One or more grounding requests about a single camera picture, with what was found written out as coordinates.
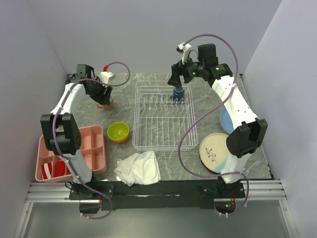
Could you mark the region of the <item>pink printed ceramic mug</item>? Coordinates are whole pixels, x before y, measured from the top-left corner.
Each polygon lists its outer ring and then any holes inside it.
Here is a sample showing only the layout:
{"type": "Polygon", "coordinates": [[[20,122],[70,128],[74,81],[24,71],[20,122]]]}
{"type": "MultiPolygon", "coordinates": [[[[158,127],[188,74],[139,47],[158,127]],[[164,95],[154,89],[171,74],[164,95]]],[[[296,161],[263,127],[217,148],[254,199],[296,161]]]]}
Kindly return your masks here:
{"type": "Polygon", "coordinates": [[[97,108],[99,108],[99,109],[106,109],[106,110],[112,110],[112,109],[114,109],[113,96],[110,95],[109,103],[108,103],[108,104],[105,104],[105,105],[97,104],[97,108]]]}

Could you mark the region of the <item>dark blue ceramic mug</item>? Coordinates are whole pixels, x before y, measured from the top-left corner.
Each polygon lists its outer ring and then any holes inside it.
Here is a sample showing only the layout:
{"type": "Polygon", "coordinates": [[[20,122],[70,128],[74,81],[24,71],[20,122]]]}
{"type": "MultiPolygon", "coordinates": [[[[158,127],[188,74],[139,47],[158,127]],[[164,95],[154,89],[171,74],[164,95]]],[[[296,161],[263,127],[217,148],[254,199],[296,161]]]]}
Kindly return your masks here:
{"type": "Polygon", "coordinates": [[[175,87],[173,89],[173,94],[170,96],[172,102],[180,103],[184,101],[184,89],[183,87],[175,87]]]}

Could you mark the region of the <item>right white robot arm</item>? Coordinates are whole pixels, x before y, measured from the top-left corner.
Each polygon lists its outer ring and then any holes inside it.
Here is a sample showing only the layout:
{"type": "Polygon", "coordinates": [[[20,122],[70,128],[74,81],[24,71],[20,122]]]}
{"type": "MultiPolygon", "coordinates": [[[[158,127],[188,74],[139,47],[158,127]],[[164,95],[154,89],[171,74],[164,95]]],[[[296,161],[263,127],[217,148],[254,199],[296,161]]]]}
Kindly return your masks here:
{"type": "Polygon", "coordinates": [[[191,50],[192,47],[188,43],[177,46],[182,59],[172,65],[168,84],[180,88],[181,78],[184,83],[190,83],[195,77],[202,78],[226,108],[233,124],[233,132],[226,139],[229,154],[221,171],[223,181],[217,185],[217,192],[221,197],[229,197],[234,192],[233,183],[241,178],[246,162],[262,145],[267,121],[260,119],[249,107],[229,66],[218,62],[214,44],[199,45],[197,61],[190,58],[191,50]]]}

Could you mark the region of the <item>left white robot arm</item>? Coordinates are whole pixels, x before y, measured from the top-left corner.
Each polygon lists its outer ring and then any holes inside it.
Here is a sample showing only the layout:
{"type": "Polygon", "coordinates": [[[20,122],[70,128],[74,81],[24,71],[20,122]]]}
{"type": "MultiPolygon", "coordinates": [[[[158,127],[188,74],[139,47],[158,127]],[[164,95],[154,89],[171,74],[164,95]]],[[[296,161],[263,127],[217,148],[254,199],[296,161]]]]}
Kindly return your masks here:
{"type": "Polygon", "coordinates": [[[54,156],[51,164],[41,164],[43,180],[55,180],[70,173],[73,183],[87,199],[98,196],[95,175],[81,152],[88,140],[82,137],[74,113],[86,95],[102,106],[111,104],[113,87],[109,81],[114,77],[107,66],[95,75],[93,67],[87,64],[77,65],[77,72],[67,77],[58,104],[40,118],[45,147],[54,156]]]}

